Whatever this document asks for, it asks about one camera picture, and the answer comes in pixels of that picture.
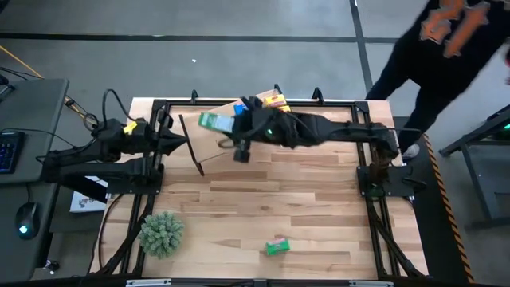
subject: wooden table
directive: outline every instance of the wooden table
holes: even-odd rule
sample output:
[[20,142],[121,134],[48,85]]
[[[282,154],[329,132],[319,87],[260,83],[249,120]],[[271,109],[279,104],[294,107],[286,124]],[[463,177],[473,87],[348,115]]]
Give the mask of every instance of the wooden table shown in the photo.
[[[133,99],[131,116],[149,119],[153,100]],[[369,101],[369,107],[372,121],[394,126],[388,102]],[[172,131],[182,134],[178,114],[186,118],[209,109],[173,107]],[[347,108],[293,111],[337,121],[351,119]],[[328,142],[295,150],[252,143],[250,159],[248,164],[236,163],[231,152],[209,159],[202,162],[206,173],[202,177],[186,145],[165,158],[163,190],[156,197],[154,214],[175,212],[186,224],[184,240],[171,258],[146,257],[144,277],[377,277],[366,205],[359,197],[355,175],[359,165],[355,143]],[[427,273],[413,209],[403,199],[387,201],[396,242]],[[132,202],[133,196],[124,196],[106,222],[104,261],[126,235]],[[278,237],[289,239],[291,251],[268,257],[265,243]],[[133,245],[129,270],[137,250],[138,242]],[[389,271],[383,243],[382,250]],[[97,253],[91,272],[95,270]]]

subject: computer mouse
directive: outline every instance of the computer mouse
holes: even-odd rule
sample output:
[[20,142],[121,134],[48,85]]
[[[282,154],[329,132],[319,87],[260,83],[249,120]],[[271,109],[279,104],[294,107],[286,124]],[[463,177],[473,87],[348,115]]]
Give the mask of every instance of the computer mouse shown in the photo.
[[15,222],[19,238],[25,240],[34,238],[39,232],[40,223],[35,202],[28,202],[19,207]]

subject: concrete floor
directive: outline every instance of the concrete floor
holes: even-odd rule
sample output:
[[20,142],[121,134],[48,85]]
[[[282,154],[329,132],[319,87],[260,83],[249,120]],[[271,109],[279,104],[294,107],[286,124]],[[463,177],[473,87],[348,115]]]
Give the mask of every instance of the concrete floor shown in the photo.
[[[0,31],[23,33],[117,33],[179,36],[316,36],[386,38],[407,29],[425,0],[13,0],[0,14]],[[359,16],[351,13],[357,4]],[[363,99],[366,84],[377,80],[392,44],[358,42],[231,41],[33,41],[0,40],[0,45],[45,77],[67,77],[69,95],[89,112],[100,113],[106,88],[114,88],[127,106],[134,96],[243,96],[279,83],[286,96],[310,97],[321,87],[327,98]],[[469,90],[441,114],[428,134],[435,149],[470,132],[487,116],[507,105],[508,68],[501,50]],[[0,65],[24,70],[0,53]],[[396,116],[408,116],[418,86],[406,83],[390,98]],[[110,103],[108,116],[123,119]],[[88,141],[80,119],[69,110],[57,133],[74,144]],[[467,168],[460,154],[438,156],[449,199],[459,226],[481,219]],[[59,199],[65,207],[68,199]],[[97,229],[77,229],[75,218],[59,215],[59,234],[51,250],[62,263],[57,276],[85,274]],[[99,222],[100,214],[92,214]],[[461,229],[475,279],[510,282],[510,227],[484,231]],[[74,238],[81,248],[71,249]],[[35,278],[48,275],[36,272]]]

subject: orange graphic print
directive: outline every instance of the orange graphic print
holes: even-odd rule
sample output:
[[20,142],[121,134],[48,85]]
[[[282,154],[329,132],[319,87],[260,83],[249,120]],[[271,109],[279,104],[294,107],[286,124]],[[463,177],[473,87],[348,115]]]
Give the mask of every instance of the orange graphic print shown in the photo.
[[431,40],[441,45],[445,37],[452,33],[451,21],[458,21],[461,13],[464,12],[464,19],[446,42],[443,54],[446,58],[460,56],[462,47],[475,31],[480,26],[488,24],[486,16],[490,10],[490,4],[482,1],[469,7],[465,0],[440,0],[439,2],[440,8],[431,10],[429,17],[422,22],[420,40]]

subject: black t-shirt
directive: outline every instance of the black t-shirt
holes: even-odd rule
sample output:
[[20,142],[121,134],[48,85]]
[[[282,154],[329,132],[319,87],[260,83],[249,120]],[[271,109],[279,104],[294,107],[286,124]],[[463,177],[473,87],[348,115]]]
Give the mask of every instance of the black t-shirt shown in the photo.
[[422,87],[463,92],[510,36],[510,0],[429,0],[394,56]]

